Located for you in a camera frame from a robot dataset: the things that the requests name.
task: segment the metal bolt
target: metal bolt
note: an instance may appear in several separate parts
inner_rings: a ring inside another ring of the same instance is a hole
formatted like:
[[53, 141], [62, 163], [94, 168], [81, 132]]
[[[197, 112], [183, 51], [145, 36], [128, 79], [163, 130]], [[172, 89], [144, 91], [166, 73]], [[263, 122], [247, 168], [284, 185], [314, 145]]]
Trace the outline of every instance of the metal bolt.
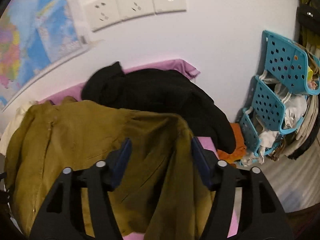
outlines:
[[98, 168], [102, 168], [102, 167], [106, 166], [106, 162], [105, 162], [105, 161], [98, 161], [98, 162], [96, 163], [96, 166], [97, 166]]
[[63, 172], [63, 174], [69, 174], [71, 171], [72, 171], [72, 169], [67, 167], [67, 168], [64, 168], [62, 172]]
[[258, 167], [253, 167], [252, 172], [255, 174], [259, 174], [261, 172], [261, 170]]
[[224, 160], [220, 160], [220, 161], [218, 161], [218, 165], [219, 165], [220, 167], [225, 167], [225, 166], [228, 165], [228, 163], [227, 163], [226, 161], [224, 161]]

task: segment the white cloth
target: white cloth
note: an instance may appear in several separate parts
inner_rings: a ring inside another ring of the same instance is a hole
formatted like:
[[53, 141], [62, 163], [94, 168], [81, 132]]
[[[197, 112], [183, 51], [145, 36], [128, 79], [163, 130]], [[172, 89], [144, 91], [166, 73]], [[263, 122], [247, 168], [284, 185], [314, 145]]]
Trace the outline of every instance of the white cloth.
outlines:
[[[283, 100], [288, 94], [288, 89], [280, 83], [276, 84], [275, 94]], [[284, 129], [294, 128], [307, 110], [307, 100], [304, 95], [292, 94], [289, 99], [284, 102], [284, 105], [286, 107], [284, 115]]]
[[5, 128], [4, 133], [0, 140], [0, 153], [2, 155], [4, 156], [7, 155], [7, 148], [12, 135], [20, 127], [20, 124], [26, 112], [28, 111], [28, 109], [31, 106], [35, 105], [36, 103], [37, 103], [36, 101], [29, 101], [17, 109], [14, 118], [9, 122], [8, 126]]
[[265, 148], [271, 148], [276, 141], [276, 137], [278, 136], [278, 131], [270, 131], [268, 129], [264, 129], [261, 134], [259, 134], [259, 138], [261, 139], [260, 146]]
[[248, 167], [251, 166], [254, 161], [253, 160], [257, 160], [258, 157], [256, 157], [252, 151], [247, 150], [247, 154], [245, 156], [242, 157], [241, 159], [241, 163], [244, 167]]
[[302, 136], [309, 136], [310, 132], [308, 130], [313, 128], [316, 117], [319, 111], [319, 101], [318, 96], [311, 96], [308, 99], [308, 110], [303, 120], [302, 125], [297, 131], [296, 140], [299, 140]]

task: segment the world map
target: world map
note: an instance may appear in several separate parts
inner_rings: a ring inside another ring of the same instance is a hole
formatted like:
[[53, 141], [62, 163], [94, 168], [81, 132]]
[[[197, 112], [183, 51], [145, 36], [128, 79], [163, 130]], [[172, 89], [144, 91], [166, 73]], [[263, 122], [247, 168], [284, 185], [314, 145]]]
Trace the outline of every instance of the world map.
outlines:
[[81, 47], [67, 0], [11, 0], [0, 18], [0, 109], [43, 69]]

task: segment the plastic storage bin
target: plastic storage bin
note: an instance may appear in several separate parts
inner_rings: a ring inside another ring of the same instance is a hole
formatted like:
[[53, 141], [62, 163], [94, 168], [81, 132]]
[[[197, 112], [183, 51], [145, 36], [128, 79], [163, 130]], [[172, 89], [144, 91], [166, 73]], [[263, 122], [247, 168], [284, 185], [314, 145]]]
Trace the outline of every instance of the plastic storage bin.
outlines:
[[280, 134], [289, 134], [297, 130], [302, 124], [303, 117], [299, 119], [296, 127], [283, 129], [284, 115], [286, 107], [280, 98], [256, 76], [258, 81], [256, 90], [253, 95], [251, 106], [257, 115], [264, 122], [265, 127], [271, 131], [279, 131]]
[[[264, 31], [264, 34], [268, 42], [265, 69], [284, 84], [290, 93], [318, 95], [319, 80], [316, 81], [316, 90], [307, 85], [307, 53], [296, 46], [294, 41], [279, 34], [270, 31]], [[320, 65], [319, 59], [315, 56], [313, 58]]]
[[[255, 156], [259, 157], [258, 150], [260, 147], [261, 139], [259, 139], [258, 133], [255, 127], [253, 126], [249, 118], [249, 115], [246, 114], [247, 110], [248, 108], [244, 108], [242, 110], [243, 116], [239, 125], [244, 138], [244, 144], [246, 145], [247, 149], [252, 151]], [[266, 150], [265, 155], [272, 153], [274, 149], [280, 146], [280, 144], [280, 142], [275, 142], [272, 148]]]

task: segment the black clothing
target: black clothing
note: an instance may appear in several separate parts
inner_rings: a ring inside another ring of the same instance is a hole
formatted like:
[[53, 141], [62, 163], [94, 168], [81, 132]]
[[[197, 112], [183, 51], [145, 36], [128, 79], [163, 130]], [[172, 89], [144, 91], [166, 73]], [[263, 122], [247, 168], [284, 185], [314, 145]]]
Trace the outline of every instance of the black clothing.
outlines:
[[97, 71], [81, 97], [113, 108], [175, 113], [195, 136], [211, 137], [217, 149], [233, 153], [236, 140], [225, 114], [198, 86], [176, 70], [143, 69], [124, 74], [119, 62]]

